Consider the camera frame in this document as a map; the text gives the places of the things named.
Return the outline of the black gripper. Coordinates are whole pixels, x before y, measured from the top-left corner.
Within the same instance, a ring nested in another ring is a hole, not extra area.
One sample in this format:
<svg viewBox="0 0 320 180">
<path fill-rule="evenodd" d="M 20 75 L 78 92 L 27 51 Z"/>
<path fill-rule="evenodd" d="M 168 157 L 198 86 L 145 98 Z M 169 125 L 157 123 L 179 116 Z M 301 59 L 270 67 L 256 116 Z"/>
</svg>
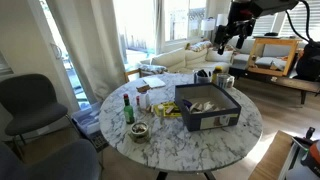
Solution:
<svg viewBox="0 0 320 180">
<path fill-rule="evenodd" d="M 245 10 L 231 10 L 226 25 L 219 25 L 214 39 L 214 44 L 218 47 L 218 54 L 223 55 L 225 46 L 234 37 L 238 37 L 237 49 L 241 49 L 244 40 L 252 35 L 256 18 L 253 14 Z"/>
</svg>

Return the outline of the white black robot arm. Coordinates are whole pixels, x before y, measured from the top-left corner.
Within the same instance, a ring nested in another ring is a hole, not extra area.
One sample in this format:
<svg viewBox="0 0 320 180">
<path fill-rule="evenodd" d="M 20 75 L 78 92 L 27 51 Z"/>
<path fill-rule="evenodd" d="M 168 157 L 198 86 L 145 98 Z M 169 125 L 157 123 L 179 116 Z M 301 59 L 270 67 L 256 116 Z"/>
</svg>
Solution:
<svg viewBox="0 0 320 180">
<path fill-rule="evenodd" d="M 299 2 L 306 8 L 305 33 L 303 37 L 295 28 L 289 14 Z M 303 55 L 296 66 L 297 76 L 305 80 L 317 81 L 320 77 L 320 43 L 309 34 L 310 6 L 306 0 L 232 0 L 226 25 L 219 25 L 214 44 L 218 47 L 218 54 L 222 55 L 226 44 L 234 36 L 238 36 L 236 47 L 241 49 L 244 40 L 252 35 L 256 20 L 261 16 L 284 11 L 290 27 L 295 35 L 305 40 Z"/>
</svg>

